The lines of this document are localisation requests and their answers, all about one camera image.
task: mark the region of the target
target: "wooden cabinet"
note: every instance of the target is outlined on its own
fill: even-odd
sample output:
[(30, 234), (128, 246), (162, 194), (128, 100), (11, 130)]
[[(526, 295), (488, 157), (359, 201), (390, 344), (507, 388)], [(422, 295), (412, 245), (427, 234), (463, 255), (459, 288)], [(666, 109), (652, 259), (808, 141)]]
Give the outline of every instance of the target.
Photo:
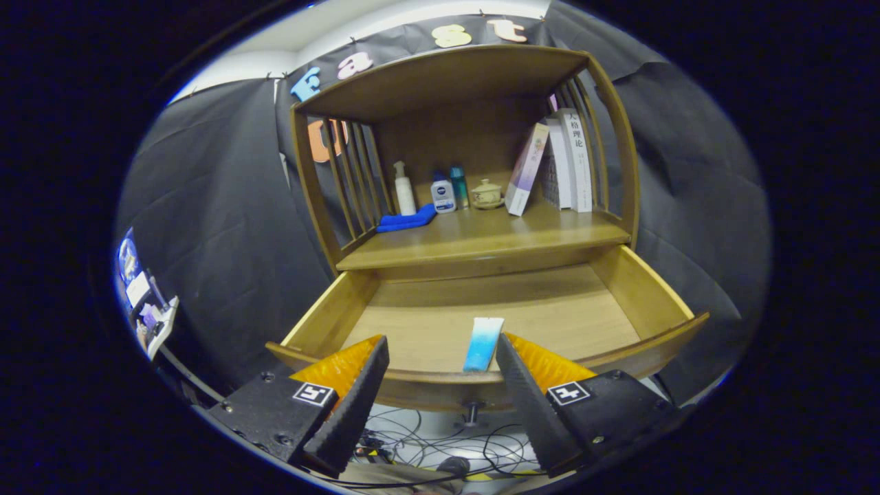
[[(587, 70), (601, 102), (577, 75)], [(376, 234), (397, 210), (391, 164), (402, 159), (419, 206), (437, 166), (460, 164), (469, 187), (506, 185), (548, 98), (576, 108), (589, 132), (594, 211), (558, 211), (533, 190), (522, 217), (504, 208), (438, 215), (423, 227)], [(598, 132), (603, 104), (614, 136)], [(350, 136), (329, 153), (349, 236), (331, 224), (319, 184), (308, 117)], [(523, 45), (457, 48), (414, 56), (341, 81), (291, 109), (297, 166), (312, 221), (338, 277), (279, 344), (267, 347), (299, 369), (375, 334), (388, 336), (391, 364), (377, 402), (455, 410), (469, 400), (510, 406), (493, 364), (462, 373), (473, 318), (503, 317), (503, 329), (597, 372), (658, 371), (708, 318), (632, 251), (639, 182), (632, 131), (620, 98), (585, 52)], [(623, 185), (608, 208), (603, 139), (617, 143)]]

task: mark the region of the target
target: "orange letter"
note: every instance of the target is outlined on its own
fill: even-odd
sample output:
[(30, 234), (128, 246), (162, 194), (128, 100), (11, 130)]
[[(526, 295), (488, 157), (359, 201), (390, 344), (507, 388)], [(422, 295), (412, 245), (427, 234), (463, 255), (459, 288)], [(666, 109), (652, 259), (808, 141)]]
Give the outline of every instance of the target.
[[(330, 128), (334, 127), (335, 119), (330, 119)], [(330, 159), (330, 151), (324, 146), (324, 139), (321, 137), (321, 128), (324, 126), (323, 121), (312, 122), (309, 124), (309, 145), (312, 148), (312, 159), (315, 160), (315, 163), (324, 163)], [(342, 127), (342, 135), (345, 139), (346, 144), (348, 143), (348, 132), (345, 130), (345, 126), (340, 124)], [(334, 150), (336, 151), (336, 156), (340, 156), (342, 154), (342, 146), (339, 142), (339, 137), (335, 135), (334, 132), (331, 131), (331, 134), (334, 135), (334, 141), (336, 142), (334, 146)]]
[(516, 32), (517, 29), (525, 29), (525, 28), (518, 25), (518, 24), (513, 24), (512, 20), (495, 19), (495, 20), (490, 20), (487, 22), (495, 27), (495, 35), (498, 36), (499, 38), (501, 38), (502, 40), (515, 41), (517, 43), (523, 43), (525, 41), (528, 41), (528, 38), (526, 38), (525, 36), (522, 36), (520, 34), (517, 34), (517, 32)]
[(465, 28), (458, 24), (450, 24), (448, 26), (440, 26), (431, 31), (434, 36), (434, 42), (440, 48), (460, 47), (471, 42), (471, 35), (465, 33)]

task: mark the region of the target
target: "open drawer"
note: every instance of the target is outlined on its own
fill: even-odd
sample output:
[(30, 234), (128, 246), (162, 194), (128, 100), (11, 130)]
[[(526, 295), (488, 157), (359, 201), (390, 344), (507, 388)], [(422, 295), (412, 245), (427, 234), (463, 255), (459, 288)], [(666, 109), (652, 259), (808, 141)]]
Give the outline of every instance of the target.
[(456, 410), (478, 400), (506, 409), (510, 399), (494, 360), (487, 373), (461, 371), (474, 317), (502, 317), (504, 331), (598, 373), (619, 368), (639, 378), (675, 357), (708, 318), (694, 317), (629, 247), (567, 257), (566, 266), (540, 268), (536, 261), (528, 271), (497, 259), (426, 266), (417, 280), (394, 270), (346, 271), (280, 344), (267, 347), (299, 370), (383, 334), (391, 364), (378, 403)]

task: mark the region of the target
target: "cabinet top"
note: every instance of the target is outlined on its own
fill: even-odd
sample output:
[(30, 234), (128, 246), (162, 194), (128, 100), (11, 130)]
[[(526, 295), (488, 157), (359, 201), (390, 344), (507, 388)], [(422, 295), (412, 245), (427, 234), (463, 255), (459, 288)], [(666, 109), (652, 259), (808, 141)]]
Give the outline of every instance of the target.
[(293, 110), (308, 115), (380, 123), (469, 100), (545, 98), (587, 68), (586, 52), (532, 45), (438, 49), (356, 74)]

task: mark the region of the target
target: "jar lid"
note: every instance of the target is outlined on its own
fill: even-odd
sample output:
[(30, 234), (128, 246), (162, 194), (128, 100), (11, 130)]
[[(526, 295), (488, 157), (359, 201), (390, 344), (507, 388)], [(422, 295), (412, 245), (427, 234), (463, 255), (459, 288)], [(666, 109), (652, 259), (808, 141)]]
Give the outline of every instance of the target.
[(501, 189), (501, 186), (498, 186), (498, 185), (496, 185), (496, 184), (490, 184), (490, 183), (489, 183), (489, 179), (480, 179), (480, 182), (482, 182), (482, 185), (481, 185), (481, 186), (478, 186), (478, 187), (475, 188), (475, 189), (473, 189), (471, 192), (474, 192), (474, 193), (487, 193), (487, 192), (489, 192), (489, 191), (495, 191), (495, 190), (499, 190), (499, 189)]

